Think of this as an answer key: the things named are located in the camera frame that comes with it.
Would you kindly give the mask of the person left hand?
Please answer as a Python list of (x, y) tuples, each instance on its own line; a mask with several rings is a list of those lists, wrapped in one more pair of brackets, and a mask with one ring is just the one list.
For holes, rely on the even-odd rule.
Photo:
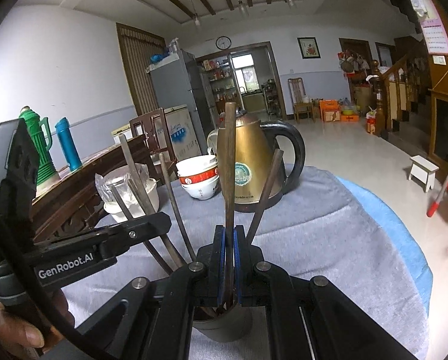
[(64, 336), (53, 326), (42, 333), (33, 324), (9, 314), (0, 303), (0, 344), (15, 359), (37, 359), (37, 349), (51, 350)]

